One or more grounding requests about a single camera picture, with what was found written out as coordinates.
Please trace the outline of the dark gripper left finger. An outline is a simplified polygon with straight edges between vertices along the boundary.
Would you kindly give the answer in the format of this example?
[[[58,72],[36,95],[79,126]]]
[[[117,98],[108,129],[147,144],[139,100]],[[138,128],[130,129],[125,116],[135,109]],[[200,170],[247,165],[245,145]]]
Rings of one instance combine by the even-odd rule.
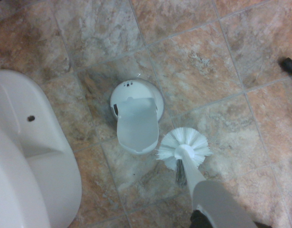
[[[194,210],[190,217],[190,228],[208,228],[209,221],[207,217],[199,210]]]

